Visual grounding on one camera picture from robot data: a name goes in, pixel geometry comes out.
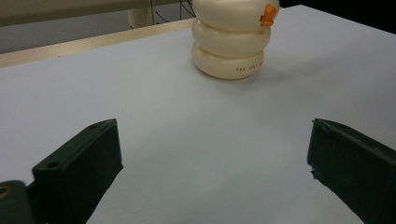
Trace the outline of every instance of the floor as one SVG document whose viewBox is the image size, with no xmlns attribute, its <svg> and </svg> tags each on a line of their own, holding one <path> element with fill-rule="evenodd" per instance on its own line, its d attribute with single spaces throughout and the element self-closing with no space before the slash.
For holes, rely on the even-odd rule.
<svg viewBox="0 0 396 224">
<path fill-rule="evenodd" d="M 193 18 L 188 3 L 156 6 L 157 23 Z M 132 29 L 126 11 L 0 27 L 0 53 L 32 49 Z"/>
</svg>

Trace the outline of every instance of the white ring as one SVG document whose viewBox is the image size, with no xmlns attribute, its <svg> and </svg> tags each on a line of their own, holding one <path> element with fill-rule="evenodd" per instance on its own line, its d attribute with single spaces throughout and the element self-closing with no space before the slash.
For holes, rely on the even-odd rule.
<svg viewBox="0 0 396 224">
<path fill-rule="evenodd" d="M 213 27 L 236 32 L 259 31 L 265 6 L 279 11 L 278 0 L 193 0 L 196 18 Z"/>
<path fill-rule="evenodd" d="M 256 32 L 230 32 L 214 29 L 198 19 L 192 23 L 192 36 L 198 45 L 213 54 L 229 58 L 246 58 L 264 49 L 271 38 L 271 28 Z"/>
<path fill-rule="evenodd" d="M 201 49 L 193 43 L 191 57 L 195 66 L 204 73 L 223 79 L 241 79 L 257 73 L 264 60 L 263 50 L 251 57 L 235 59 L 224 58 Z"/>
</svg>

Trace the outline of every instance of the white table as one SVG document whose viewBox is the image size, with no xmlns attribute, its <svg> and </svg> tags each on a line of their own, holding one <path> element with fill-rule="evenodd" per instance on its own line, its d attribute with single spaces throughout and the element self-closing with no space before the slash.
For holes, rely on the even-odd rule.
<svg viewBox="0 0 396 224">
<path fill-rule="evenodd" d="M 0 182 L 117 119 L 124 169 L 89 223 L 362 223 L 314 180 L 314 118 L 396 148 L 396 36 L 280 10 L 260 73 L 209 77 L 190 29 L 0 69 Z"/>
</svg>

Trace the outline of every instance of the screw hole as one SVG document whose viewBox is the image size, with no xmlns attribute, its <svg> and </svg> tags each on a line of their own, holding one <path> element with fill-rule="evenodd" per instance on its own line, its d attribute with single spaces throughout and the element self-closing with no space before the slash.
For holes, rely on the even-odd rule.
<svg viewBox="0 0 396 224">
<path fill-rule="evenodd" d="M 6 197 L 11 192 L 9 186 L 0 186 L 0 198 Z"/>
<path fill-rule="evenodd" d="M 52 169 L 52 168 L 57 167 L 58 165 L 59 165 L 59 162 L 58 162 L 58 161 L 53 161 L 53 162 L 49 163 L 49 164 L 47 165 L 47 167 L 50 168 L 50 169 Z"/>
</svg>

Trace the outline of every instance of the stacked rings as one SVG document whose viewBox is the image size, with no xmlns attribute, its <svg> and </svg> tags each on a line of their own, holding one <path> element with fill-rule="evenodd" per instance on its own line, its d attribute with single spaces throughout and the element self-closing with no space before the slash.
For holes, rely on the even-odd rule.
<svg viewBox="0 0 396 224">
<path fill-rule="evenodd" d="M 195 65 L 210 76 L 225 79 L 255 74 L 271 38 L 269 26 L 279 9 L 278 0 L 193 0 L 192 5 L 196 18 L 191 27 L 191 57 Z"/>
</svg>

